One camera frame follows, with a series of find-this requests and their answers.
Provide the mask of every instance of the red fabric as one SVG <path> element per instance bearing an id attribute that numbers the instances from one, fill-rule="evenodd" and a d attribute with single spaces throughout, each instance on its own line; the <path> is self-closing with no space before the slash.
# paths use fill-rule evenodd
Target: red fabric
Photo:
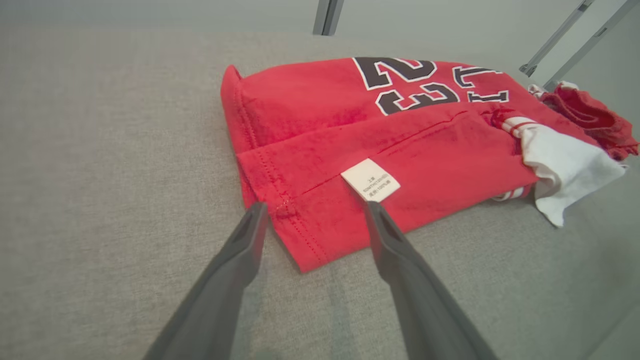
<path id="1" fill-rule="evenodd" d="M 436 65 L 420 81 L 389 70 L 392 84 L 371 90 L 351 58 L 283 65 L 244 79 L 227 69 L 221 98 L 245 205 L 268 203 L 302 272 L 369 245 L 362 200 L 340 176 L 366 158 L 400 183 L 383 205 L 407 232 L 537 181 L 522 164 L 518 142 L 499 127 L 508 117 L 530 117 L 596 144 L 506 74 L 476 74 L 467 78 L 474 87 L 462 88 L 453 70 L 468 65 Z M 448 86 L 460 101 L 388 116 L 376 105 L 383 92 L 396 90 L 407 107 L 428 83 Z M 471 103 L 471 90 L 508 91 L 508 102 Z"/>
<path id="2" fill-rule="evenodd" d="M 631 123 L 588 92 L 558 85 L 555 92 L 544 93 L 540 100 L 583 128 L 612 159 L 620 161 L 630 154 L 638 155 L 638 142 L 633 138 Z"/>

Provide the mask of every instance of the white care label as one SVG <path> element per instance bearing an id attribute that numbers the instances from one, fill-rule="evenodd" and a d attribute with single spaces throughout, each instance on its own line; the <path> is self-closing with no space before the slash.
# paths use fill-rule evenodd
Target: white care label
<path id="1" fill-rule="evenodd" d="M 364 160 L 341 175 L 366 201 L 381 202 L 400 189 L 400 183 L 372 159 Z"/>

